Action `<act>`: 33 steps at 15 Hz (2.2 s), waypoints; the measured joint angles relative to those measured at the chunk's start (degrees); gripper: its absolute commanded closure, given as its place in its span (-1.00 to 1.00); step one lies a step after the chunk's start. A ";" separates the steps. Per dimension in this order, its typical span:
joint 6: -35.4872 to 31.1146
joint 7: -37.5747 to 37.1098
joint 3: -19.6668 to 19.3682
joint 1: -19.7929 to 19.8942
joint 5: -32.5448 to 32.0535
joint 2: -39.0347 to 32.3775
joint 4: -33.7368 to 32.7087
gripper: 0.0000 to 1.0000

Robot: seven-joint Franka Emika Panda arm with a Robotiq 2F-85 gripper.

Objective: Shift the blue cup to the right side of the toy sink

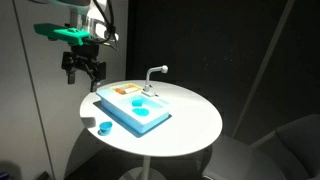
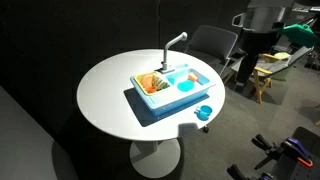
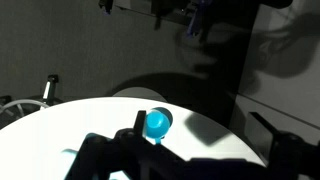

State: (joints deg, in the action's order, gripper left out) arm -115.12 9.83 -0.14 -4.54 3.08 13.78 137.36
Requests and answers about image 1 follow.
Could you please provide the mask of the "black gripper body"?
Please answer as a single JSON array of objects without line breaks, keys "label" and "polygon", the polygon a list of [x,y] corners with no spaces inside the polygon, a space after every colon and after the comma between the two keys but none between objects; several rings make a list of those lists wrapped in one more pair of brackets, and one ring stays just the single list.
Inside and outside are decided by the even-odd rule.
[{"label": "black gripper body", "polygon": [[98,45],[72,46],[70,52],[64,52],[61,68],[66,71],[85,71],[91,80],[106,78],[106,63],[98,61]]}]

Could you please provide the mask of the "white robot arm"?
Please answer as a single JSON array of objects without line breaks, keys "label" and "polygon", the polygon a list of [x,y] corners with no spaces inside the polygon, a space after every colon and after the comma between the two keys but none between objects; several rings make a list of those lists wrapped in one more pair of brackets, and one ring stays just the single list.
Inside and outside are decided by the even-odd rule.
[{"label": "white robot arm", "polygon": [[111,0],[30,0],[39,4],[54,4],[70,9],[70,22],[64,26],[51,23],[34,25],[37,34],[50,41],[67,42],[70,52],[64,52],[61,68],[66,71],[67,83],[75,83],[77,70],[87,73],[91,80],[90,91],[95,92],[106,79],[106,63],[98,61],[99,47],[118,49]]}]

